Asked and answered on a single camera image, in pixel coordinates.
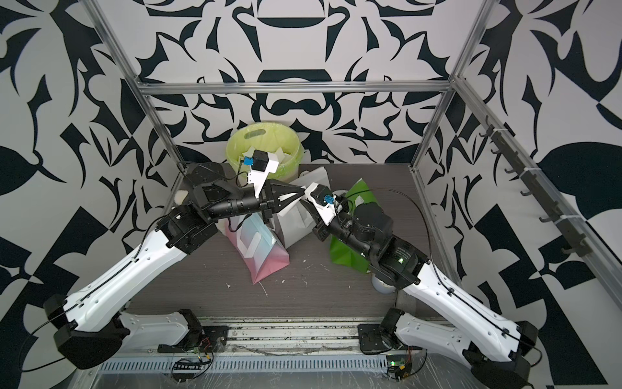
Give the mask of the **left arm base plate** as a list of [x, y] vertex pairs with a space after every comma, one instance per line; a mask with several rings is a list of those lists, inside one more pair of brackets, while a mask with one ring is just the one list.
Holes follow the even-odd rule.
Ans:
[[225, 348], [229, 326], [207, 326], [190, 331], [177, 345], [159, 345], [157, 353], [215, 353]]

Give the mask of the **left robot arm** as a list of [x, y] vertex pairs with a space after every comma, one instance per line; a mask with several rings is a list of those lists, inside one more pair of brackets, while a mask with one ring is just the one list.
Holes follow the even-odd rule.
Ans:
[[262, 184], [239, 187], [225, 178], [222, 165], [212, 162], [191, 163], [182, 172], [181, 189], [187, 193], [177, 194], [171, 210], [137, 248], [81, 290], [45, 302], [48, 321], [57, 329], [58, 352], [76, 368], [98, 366], [119, 351], [198, 348], [206, 336], [191, 310], [135, 315], [124, 311], [126, 303], [216, 235], [219, 220], [256, 212], [269, 220], [305, 194], [303, 187], [265, 173], [259, 173]]

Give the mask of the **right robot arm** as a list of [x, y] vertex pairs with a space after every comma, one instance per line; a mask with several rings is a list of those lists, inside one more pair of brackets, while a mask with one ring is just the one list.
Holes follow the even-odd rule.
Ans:
[[458, 287], [429, 256], [394, 235], [393, 220], [378, 204], [361, 204], [352, 215], [337, 212], [333, 204], [305, 200], [303, 205], [317, 223], [319, 238], [338, 238], [369, 261], [381, 283], [422, 301], [450, 322], [431, 324], [391, 309], [381, 324], [390, 339], [453, 359], [488, 388], [531, 386], [526, 355], [536, 346], [533, 324], [506, 319]]

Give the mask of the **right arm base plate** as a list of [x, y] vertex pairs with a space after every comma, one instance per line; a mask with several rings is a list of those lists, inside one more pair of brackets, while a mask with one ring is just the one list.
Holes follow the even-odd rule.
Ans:
[[379, 324], [359, 324], [357, 331], [359, 349], [364, 355], [379, 355], [393, 349]]

